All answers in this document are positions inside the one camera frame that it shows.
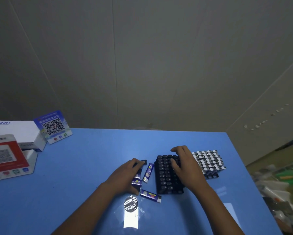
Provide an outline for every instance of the stacked battery pack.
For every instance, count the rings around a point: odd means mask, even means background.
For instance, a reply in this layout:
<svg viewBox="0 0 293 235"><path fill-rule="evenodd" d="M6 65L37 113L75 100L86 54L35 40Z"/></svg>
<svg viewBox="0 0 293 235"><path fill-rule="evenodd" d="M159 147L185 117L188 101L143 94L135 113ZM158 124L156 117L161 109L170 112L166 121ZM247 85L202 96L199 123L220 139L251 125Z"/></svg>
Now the stacked battery pack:
<svg viewBox="0 0 293 235"><path fill-rule="evenodd" d="M154 162L158 194L182 194L184 192L184 185L172 169L171 158L180 166L179 156L176 155L159 155Z"/></svg>
<svg viewBox="0 0 293 235"><path fill-rule="evenodd" d="M217 150L197 151L192 155L200 165L206 179L217 178L218 173L226 169Z"/></svg>

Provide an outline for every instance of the human hand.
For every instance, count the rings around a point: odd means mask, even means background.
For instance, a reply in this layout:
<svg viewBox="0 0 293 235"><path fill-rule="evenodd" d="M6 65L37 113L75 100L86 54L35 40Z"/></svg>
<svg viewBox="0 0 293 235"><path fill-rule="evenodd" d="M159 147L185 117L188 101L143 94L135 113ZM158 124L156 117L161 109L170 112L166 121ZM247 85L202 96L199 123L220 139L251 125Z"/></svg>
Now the human hand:
<svg viewBox="0 0 293 235"><path fill-rule="evenodd" d="M105 181L105 184L110 187L115 195L130 192L138 196L139 192L131 185L131 182L143 165L144 161L133 158L118 167Z"/></svg>
<svg viewBox="0 0 293 235"><path fill-rule="evenodd" d="M172 168L179 177L180 181L193 193L198 187L206 187L208 183L203 175L203 172L194 159L192 153L189 151L187 146L177 146L171 149L179 155L180 164L179 167L174 159L170 159L172 163Z"/></svg>

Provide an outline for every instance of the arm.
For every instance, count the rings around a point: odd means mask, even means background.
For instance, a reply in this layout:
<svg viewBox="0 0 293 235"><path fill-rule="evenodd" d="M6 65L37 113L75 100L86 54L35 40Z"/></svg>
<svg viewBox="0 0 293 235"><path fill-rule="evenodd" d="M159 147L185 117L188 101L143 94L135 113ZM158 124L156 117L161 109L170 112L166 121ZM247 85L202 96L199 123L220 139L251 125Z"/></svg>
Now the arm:
<svg viewBox="0 0 293 235"><path fill-rule="evenodd" d="M171 149L180 157L181 167L171 159L172 167L181 182L194 193L207 215L214 235L243 235L243 231L232 218L216 192L207 183L199 164L187 146Z"/></svg>
<svg viewBox="0 0 293 235"><path fill-rule="evenodd" d="M139 195L131 182L144 161L136 158L121 165L106 182L102 183L90 197L60 225L52 235L88 235L94 230L114 196L124 192Z"/></svg>

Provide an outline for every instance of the red and white box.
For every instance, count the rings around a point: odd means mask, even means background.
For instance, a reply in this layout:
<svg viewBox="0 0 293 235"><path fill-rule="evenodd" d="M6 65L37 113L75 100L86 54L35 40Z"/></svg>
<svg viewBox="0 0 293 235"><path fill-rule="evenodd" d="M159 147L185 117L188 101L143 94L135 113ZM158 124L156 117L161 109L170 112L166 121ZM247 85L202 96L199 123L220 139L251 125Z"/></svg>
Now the red and white box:
<svg viewBox="0 0 293 235"><path fill-rule="evenodd" d="M0 180L34 172L38 153L21 151L12 134L0 135Z"/></svg>

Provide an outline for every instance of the gray wall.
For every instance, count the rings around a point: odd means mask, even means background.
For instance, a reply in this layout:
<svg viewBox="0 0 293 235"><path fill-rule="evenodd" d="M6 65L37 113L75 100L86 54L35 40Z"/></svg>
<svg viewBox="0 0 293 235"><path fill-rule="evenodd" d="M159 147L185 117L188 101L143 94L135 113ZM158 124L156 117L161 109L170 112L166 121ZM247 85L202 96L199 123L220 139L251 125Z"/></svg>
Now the gray wall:
<svg viewBox="0 0 293 235"><path fill-rule="evenodd" d="M250 163L243 125L281 100L250 106L292 64L293 0L0 0L0 120L228 131Z"/></svg>

